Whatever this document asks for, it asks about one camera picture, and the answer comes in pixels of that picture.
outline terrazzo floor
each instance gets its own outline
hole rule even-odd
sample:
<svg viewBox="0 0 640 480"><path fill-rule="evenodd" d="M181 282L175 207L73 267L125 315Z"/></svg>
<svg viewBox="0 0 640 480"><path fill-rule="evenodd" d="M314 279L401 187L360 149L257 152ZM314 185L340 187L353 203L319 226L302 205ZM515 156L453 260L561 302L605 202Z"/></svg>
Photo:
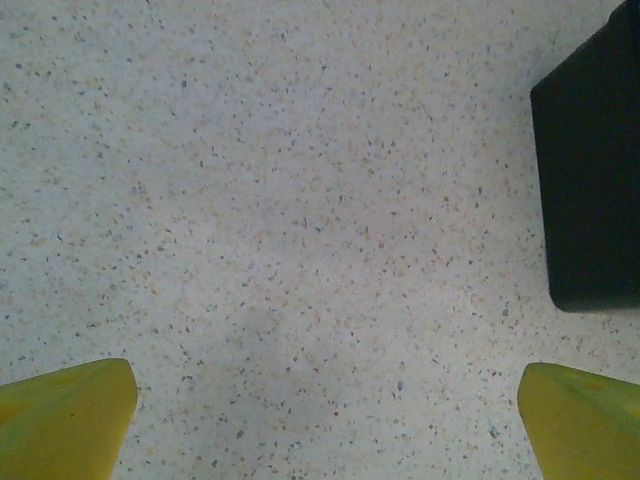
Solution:
<svg viewBox="0 0 640 480"><path fill-rule="evenodd" d="M114 479L540 479L527 363L640 382L528 99L617 3L0 0L0 381L127 358Z"/></svg>

